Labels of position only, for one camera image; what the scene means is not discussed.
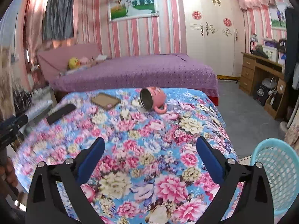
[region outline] wooden desk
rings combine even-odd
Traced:
[[[252,96],[257,84],[261,83],[265,78],[275,77],[278,81],[278,92],[282,94],[280,104],[277,111],[270,105],[271,96],[267,99],[264,109],[274,118],[284,117],[287,108],[288,91],[286,82],[284,81],[284,74],[282,65],[248,53],[243,54],[243,67],[240,79],[240,89]]]

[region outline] silver bolt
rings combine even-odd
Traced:
[[[231,165],[234,165],[236,163],[236,160],[233,158],[229,158],[229,159],[227,159],[227,162]]]
[[[262,164],[261,162],[259,162],[259,161],[256,162],[255,165],[256,165],[258,168],[262,168],[262,167],[263,167],[263,164]]]
[[[74,162],[73,158],[68,158],[67,160],[65,160],[66,164],[72,164]]]
[[[38,166],[38,167],[43,167],[43,166],[44,166],[44,164],[45,164],[45,162],[44,162],[44,161],[41,161],[41,162],[39,162],[39,163],[38,163],[38,165],[37,165],[37,166]]]

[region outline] pink mug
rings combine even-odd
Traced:
[[[145,87],[141,89],[140,101],[146,110],[155,110],[158,114],[164,114],[167,111],[166,94],[159,87]]]

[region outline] turquoise plastic basket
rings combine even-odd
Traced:
[[[299,158],[297,153],[282,140],[270,138],[255,148],[250,165],[257,161],[264,165],[269,180],[274,215],[285,213],[299,193]]]

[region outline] bride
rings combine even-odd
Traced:
[[[127,16],[136,16],[136,15],[143,15],[143,14],[152,13],[151,9],[139,10],[139,9],[134,8],[132,6],[132,1],[127,1],[125,6],[126,6],[126,9],[127,9]]]

